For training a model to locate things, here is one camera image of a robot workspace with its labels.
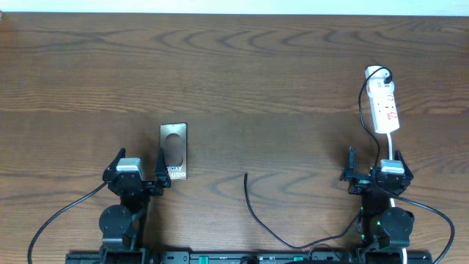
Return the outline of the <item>Samsung Galaxy smartphone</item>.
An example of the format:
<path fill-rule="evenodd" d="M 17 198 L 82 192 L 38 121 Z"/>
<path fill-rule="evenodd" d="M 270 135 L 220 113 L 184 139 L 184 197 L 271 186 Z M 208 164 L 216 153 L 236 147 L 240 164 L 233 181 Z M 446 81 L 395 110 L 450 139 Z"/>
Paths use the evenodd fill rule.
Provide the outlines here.
<path fill-rule="evenodd" d="M 172 180 L 188 179 L 188 124 L 186 122 L 162 124 L 160 147 L 169 177 Z"/>

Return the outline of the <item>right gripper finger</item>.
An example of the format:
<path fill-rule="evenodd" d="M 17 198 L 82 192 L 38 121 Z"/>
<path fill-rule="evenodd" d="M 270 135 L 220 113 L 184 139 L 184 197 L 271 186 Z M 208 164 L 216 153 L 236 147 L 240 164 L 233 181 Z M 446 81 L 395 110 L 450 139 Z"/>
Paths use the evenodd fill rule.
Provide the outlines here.
<path fill-rule="evenodd" d="M 340 176 L 340 181 L 350 182 L 352 179 L 356 178 L 355 152 L 356 149 L 354 147 L 349 148 L 346 164 Z"/>
<path fill-rule="evenodd" d="M 410 169 L 408 167 L 408 165 L 405 163 L 405 160 L 402 156 L 402 153 L 400 150 L 396 150 L 395 153 L 394 153 L 394 160 L 395 161 L 399 161 L 401 164 L 402 164 L 402 167 L 404 169 L 404 172 L 409 172 Z"/>

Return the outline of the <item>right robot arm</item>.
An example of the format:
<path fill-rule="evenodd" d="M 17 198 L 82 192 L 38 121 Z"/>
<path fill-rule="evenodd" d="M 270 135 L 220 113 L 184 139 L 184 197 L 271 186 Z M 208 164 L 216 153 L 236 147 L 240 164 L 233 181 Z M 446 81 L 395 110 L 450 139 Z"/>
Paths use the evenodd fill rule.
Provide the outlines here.
<path fill-rule="evenodd" d="M 361 197 L 358 231 L 363 245 L 354 250 L 359 263 L 378 263 L 386 255 L 393 263 L 406 263 L 403 251 L 410 245 L 415 216 L 395 206 L 392 199 L 410 185 L 413 173 L 400 151 L 394 158 L 383 159 L 369 173 L 356 172 L 356 149 L 351 147 L 340 180 L 349 183 L 348 193 Z"/>

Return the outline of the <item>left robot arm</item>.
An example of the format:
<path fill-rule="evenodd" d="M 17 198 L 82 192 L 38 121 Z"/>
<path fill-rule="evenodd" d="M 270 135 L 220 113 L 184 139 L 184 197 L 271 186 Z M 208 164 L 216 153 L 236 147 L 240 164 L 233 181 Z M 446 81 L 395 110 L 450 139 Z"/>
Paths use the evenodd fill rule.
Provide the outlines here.
<path fill-rule="evenodd" d="M 122 148 L 103 172 L 103 182 L 120 198 L 118 205 L 106 208 L 99 219 L 103 234 L 100 263 L 159 263 L 157 252 L 142 245 L 151 197 L 163 195 L 171 178 L 159 149 L 155 179 L 144 180 L 141 160 L 127 158 Z"/>

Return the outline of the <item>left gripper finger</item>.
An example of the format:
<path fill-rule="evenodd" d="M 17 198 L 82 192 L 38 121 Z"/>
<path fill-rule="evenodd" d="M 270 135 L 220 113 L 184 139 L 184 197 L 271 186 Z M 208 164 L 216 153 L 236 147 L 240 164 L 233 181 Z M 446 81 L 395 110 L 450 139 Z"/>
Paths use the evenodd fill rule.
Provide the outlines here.
<path fill-rule="evenodd" d="M 171 187 L 171 178 L 167 170 L 167 166 L 164 159 L 164 149 L 162 147 L 159 149 L 158 152 L 158 158 L 156 161 L 154 174 L 158 182 L 161 183 L 164 188 Z"/>
<path fill-rule="evenodd" d="M 116 171 L 117 170 L 117 164 L 119 161 L 125 157 L 126 149 L 121 148 L 119 152 L 117 153 L 116 157 L 114 160 L 107 166 L 106 171 Z"/>

